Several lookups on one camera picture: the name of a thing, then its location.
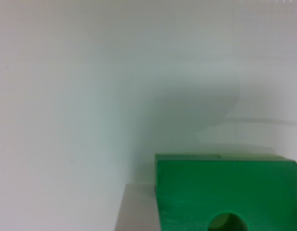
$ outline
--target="block front face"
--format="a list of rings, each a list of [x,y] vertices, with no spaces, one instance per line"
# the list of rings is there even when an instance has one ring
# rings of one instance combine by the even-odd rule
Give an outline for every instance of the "block front face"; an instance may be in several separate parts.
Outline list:
[[[297,231],[293,161],[160,158],[156,181],[162,231],[208,231],[224,213],[239,216],[249,231]]]

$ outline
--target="semicircular hole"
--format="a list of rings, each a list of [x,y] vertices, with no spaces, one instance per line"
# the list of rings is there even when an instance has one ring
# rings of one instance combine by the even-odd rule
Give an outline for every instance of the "semicircular hole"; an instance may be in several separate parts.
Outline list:
[[[239,216],[224,213],[211,221],[208,231],[248,231],[248,227]]]

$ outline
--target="white backdrop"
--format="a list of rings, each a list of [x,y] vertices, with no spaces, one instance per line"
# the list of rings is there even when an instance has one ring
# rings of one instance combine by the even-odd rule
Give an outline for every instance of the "white backdrop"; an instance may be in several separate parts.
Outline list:
[[[156,152],[297,161],[297,0],[0,1],[0,231],[112,231]]]

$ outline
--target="green block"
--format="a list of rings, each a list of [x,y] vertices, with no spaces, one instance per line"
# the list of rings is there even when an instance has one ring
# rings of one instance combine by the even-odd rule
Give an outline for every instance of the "green block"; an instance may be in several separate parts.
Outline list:
[[[162,231],[297,231],[297,164],[276,155],[157,154]]]

